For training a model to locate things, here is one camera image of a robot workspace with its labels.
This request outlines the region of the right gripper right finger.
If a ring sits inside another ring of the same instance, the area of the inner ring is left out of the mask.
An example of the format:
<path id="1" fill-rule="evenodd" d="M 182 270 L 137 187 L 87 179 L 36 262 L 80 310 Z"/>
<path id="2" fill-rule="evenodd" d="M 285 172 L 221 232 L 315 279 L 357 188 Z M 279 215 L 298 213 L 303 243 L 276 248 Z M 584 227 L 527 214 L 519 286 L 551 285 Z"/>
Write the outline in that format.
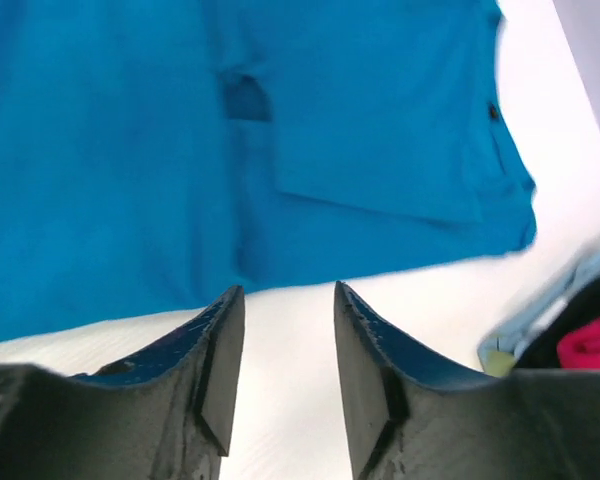
<path id="1" fill-rule="evenodd" d="M 357 479 L 600 479 L 600 371 L 495 378 L 428 348 L 349 285 L 334 290 Z"/>

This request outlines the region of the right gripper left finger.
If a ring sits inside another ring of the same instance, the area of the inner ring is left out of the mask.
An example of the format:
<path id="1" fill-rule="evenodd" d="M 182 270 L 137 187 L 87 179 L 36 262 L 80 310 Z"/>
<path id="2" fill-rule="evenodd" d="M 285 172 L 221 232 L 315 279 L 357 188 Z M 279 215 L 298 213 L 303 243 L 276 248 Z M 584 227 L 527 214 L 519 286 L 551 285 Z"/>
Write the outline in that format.
<path id="1" fill-rule="evenodd" d="M 244 292 L 96 373 L 0 364 L 0 479 L 215 479 L 229 452 Z"/>

